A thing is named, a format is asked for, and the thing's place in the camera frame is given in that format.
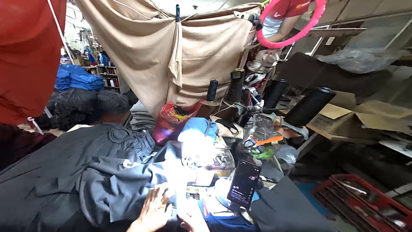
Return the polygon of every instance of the black thread spool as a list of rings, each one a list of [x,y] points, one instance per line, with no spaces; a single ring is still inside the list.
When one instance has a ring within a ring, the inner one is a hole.
[[[263,96],[263,100],[265,100],[265,108],[276,108],[276,105],[285,93],[287,86],[288,82],[285,79],[275,80],[271,85],[269,85],[266,89],[265,95]]]
[[[230,73],[230,76],[232,80],[230,81],[225,101],[228,103],[240,102],[242,98],[243,81],[245,80],[245,70],[235,69],[235,71]]]
[[[329,88],[313,89],[286,114],[285,122],[295,127],[307,125],[335,95]]]
[[[206,95],[206,100],[208,100],[208,102],[213,102],[215,100],[217,90],[218,90],[218,81],[211,80],[209,83],[209,88],[207,89],[207,95]]]

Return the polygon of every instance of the cardboard box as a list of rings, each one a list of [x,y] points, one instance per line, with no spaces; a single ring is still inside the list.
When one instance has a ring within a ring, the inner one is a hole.
[[[369,101],[356,106],[355,95],[336,91],[336,96],[310,122],[329,134],[351,138],[374,139],[378,130],[411,134],[402,118],[412,115],[412,109],[380,101]]]

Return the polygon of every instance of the hanging fabric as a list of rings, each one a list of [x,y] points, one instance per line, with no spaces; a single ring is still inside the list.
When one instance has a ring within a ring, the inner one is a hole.
[[[167,100],[184,106],[205,98],[210,80],[224,95],[252,24],[233,11],[258,12],[250,3],[176,17],[149,0],[76,0],[85,19],[122,71],[126,83],[154,118]]]
[[[51,4],[64,31],[66,1]],[[20,124],[43,113],[62,41],[46,0],[3,0],[0,21],[0,122]]]

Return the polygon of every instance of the smartphone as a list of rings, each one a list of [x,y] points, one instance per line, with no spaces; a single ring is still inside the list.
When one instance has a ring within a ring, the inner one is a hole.
[[[234,174],[227,199],[249,210],[260,174],[260,167],[240,161]]]

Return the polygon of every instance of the red plastic crate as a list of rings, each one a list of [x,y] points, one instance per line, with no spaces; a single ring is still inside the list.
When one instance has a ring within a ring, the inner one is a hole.
[[[402,232],[412,229],[412,211],[356,175],[333,175],[312,195],[360,231]]]

